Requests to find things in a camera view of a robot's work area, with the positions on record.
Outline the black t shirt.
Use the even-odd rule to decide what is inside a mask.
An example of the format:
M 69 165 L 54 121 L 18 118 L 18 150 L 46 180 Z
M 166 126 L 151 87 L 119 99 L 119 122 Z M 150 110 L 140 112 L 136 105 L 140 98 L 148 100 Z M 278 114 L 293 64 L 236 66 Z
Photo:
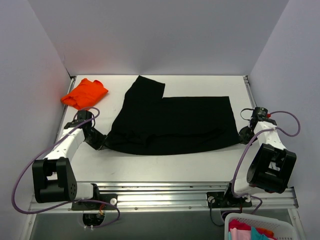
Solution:
M 106 138 L 133 155 L 180 155 L 239 144 L 228 96 L 164 97 L 165 84 L 138 76 Z

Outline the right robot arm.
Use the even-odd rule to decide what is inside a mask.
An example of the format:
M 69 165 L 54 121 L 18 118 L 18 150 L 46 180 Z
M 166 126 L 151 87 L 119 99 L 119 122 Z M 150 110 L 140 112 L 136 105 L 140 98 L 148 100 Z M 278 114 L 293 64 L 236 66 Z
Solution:
M 255 189 L 270 194 L 283 193 L 288 187 L 297 160 L 297 155 L 282 143 L 278 131 L 288 137 L 297 136 L 301 130 L 298 118 L 290 112 L 283 112 L 292 116 L 297 122 L 297 132 L 289 134 L 280 128 L 274 119 L 271 119 L 273 112 L 269 113 L 264 107 L 255 107 L 251 111 L 248 126 L 243 127 L 238 134 L 240 143 L 246 147 L 232 180 L 222 193 L 223 203 L 230 207 L 239 201 L 252 198 L 256 192 Z M 240 166 L 255 141 L 258 141 L 259 149 L 248 167 L 246 177 L 237 178 Z

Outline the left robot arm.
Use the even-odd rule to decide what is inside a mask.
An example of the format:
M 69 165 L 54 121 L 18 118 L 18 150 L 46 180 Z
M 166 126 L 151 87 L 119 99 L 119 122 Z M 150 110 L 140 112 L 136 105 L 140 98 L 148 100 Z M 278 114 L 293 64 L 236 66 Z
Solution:
M 78 183 L 71 161 L 82 143 L 96 151 L 105 150 L 107 136 L 95 129 L 96 116 L 88 110 L 79 110 L 68 122 L 62 136 L 43 159 L 32 164 L 35 199 L 38 203 L 71 202 L 83 200 L 90 210 L 100 206 L 101 197 L 93 183 Z

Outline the orange folded t shirt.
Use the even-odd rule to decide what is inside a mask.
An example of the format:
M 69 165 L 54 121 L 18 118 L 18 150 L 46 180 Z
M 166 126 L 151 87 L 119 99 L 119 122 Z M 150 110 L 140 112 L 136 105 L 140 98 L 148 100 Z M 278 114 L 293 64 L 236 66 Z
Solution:
M 81 110 L 87 107 L 94 107 L 108 92 L 109 90 L 100 81 L 90 81 L 84 78 L 77 87 L 63 96 L 60 101 L 64 105 Z

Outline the pink garment in basket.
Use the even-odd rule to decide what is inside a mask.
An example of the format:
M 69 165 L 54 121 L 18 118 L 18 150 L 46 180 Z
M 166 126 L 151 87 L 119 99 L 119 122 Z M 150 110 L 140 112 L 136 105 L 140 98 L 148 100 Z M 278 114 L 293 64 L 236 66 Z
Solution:
M 251 227 L 246 223 L 239 222 L 233 219 L 228 224 L 228 239 L 229 240 L 250 240 Z

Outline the teal garment in basket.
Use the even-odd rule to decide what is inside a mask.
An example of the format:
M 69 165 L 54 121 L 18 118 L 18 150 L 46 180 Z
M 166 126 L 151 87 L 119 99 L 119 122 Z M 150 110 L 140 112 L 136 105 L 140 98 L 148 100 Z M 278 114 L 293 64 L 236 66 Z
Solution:
M 269 240 L 269 238 L 265 234 L 259 233 L 255 227 L 251 227 L 250 239 L 251 240 Z

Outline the orange garment in basket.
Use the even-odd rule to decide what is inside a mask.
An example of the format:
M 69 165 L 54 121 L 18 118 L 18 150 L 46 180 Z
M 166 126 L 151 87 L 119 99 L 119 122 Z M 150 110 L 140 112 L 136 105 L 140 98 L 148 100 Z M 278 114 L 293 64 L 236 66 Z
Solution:
M 263 234 L 267 236 L 268 238 L 273 238 L 274 237 L 274 232 L 265 228 L 258 227 L 256 228 L 259 234 Z

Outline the white laundry basket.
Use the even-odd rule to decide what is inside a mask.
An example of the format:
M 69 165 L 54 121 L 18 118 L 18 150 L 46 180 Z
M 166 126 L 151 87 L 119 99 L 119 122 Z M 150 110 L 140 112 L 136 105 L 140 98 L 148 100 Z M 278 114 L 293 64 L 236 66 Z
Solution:
M 246 224 L 250 228 L 253 227 L 256 230 L 265 229 L 273 232 L 272 239 L 275 240 L 298 240 L 298 235 L 293 226 L 285 221 L 281 221 L 275 218 L 264 217 L 259 215 L 247 214 L 247 213 L 230 213 L 225 218 L 224 224 L 224 239 L 230 240 L 230 229 L 234 228 L 235 220 L 238 223 Z

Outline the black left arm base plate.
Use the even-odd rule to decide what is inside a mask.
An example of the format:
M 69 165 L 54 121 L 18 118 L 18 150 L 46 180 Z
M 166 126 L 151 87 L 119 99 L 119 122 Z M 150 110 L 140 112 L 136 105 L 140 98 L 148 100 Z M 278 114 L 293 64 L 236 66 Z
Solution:
M 115 193 L 101 194 L 93 201 L 72 203 L 73 211 L 115 210 L 118 204 L 118 195 Z

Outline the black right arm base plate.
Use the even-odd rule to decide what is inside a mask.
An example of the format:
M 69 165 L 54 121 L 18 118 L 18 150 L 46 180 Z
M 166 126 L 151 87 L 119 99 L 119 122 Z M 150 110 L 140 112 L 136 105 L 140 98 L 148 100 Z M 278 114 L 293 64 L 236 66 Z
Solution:
M 225 196 L 223 191 L 207 192 L 207 206 L 212 209 L 217 208 L 250 208 L 252 201 L 246 201 L 244 198 L 235 198 L 233 195 Z

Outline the aluminium frame rail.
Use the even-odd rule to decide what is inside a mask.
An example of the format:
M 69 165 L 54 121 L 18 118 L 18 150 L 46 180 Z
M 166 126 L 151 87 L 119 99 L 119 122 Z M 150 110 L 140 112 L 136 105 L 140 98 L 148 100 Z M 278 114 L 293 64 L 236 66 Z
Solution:
M 117 207 L 125 212 L 182 212 L 208 209 L 207 193 L 223 192 L 228 182 L 97 182 L 102 194 L 116 194 Z M 282 194 L 254 194 L 263 203 L 259 210 L 297 209 L 294 188 Z M 28 210 L 42 210 L 58 203 L 37 203 L 32 196 Z

